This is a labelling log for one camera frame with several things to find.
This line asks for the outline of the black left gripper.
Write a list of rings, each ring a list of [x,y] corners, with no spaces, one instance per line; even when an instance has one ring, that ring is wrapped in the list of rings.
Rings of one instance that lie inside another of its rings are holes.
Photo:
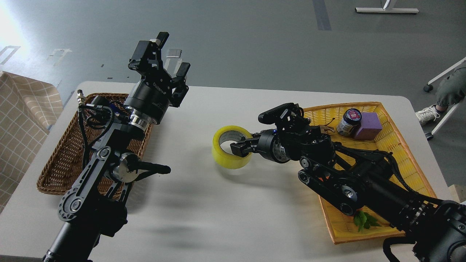
[[[156,40],[140,40],[129,59],[128,69],[141,75],[124,102],[130,125],[160,124],[168,107],[180,107],[189,91],[190,63],[182,62],[174,78],[163,68],[161,50],[168,38],[168,32],[159,32]]]

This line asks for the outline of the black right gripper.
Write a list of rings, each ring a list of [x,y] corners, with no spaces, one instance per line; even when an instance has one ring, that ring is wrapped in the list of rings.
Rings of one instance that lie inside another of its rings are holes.
[[[282,163],[283,154],[276,129],[262,130],[252,133],[250,138],[242,139],[242,142],[230,144],[233,155],[245,158],[251,153],[259,153],[263,158]]]

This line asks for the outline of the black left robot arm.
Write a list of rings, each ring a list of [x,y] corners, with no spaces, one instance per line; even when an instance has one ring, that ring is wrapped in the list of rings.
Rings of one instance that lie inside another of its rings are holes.
[[[169,174],[169,166],[143,162],[127,149],[142,141],[151,125],[160,124],[169,107],[179,107],[188,93],[190,63],[181,63],[176,76],[166,71],[162,48],[169,38],[140,40],[128,68],[141,75],[123,103],[123,111],[103,98],[86,103],[77,91],[77,115],[83,136],[83,169],[62,197],[58,217],[64,222],[44,262],[88,262],[101,235],[113,237],[127,223],[126,202],[135,181]]]

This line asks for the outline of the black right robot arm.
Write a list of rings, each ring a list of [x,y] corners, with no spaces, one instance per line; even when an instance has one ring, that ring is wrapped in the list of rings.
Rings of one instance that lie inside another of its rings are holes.
[[[345,215],[368,207],[405,232],[383,242],[390,262],[396,244],[412,244],[420,262],[465,261],[465,205],[426,196],[404,181],[391,152],[343,146],[312,126],[306,110],[285,103],[258,115],[274,129],[253,133],[231,144],[234,155],[259,153],[263,158],[286,163],[300,162],[299,180]]]

